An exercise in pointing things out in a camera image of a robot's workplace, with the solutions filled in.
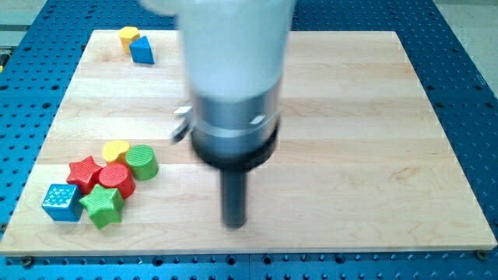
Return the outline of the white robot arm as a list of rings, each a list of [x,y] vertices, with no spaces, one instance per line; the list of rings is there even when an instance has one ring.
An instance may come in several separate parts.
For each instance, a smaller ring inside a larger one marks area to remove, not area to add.
[[[243,226],[247,173],[274,152],[279,90],[294,1],[163,1],[142,6],[175,16],[180,31],[188,101],[172,133],[185,136],[203,162],[220,171],[224,225]]]

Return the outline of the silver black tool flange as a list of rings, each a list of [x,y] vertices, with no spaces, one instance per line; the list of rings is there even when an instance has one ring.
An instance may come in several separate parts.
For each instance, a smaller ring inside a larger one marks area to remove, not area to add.
[[[171,132],[172,141],[189,135],[197,157],[220,170],[248,171],[261,165],[276,147],[280,84],[250,96],[193,89],[174,111],[183,122]]]

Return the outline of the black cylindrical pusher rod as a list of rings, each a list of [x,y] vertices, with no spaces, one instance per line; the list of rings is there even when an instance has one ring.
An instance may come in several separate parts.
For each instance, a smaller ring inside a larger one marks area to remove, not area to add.
[[[247,173],[240,170],[221,172],[221,205],[225,226],[238,229],[246,217]]]

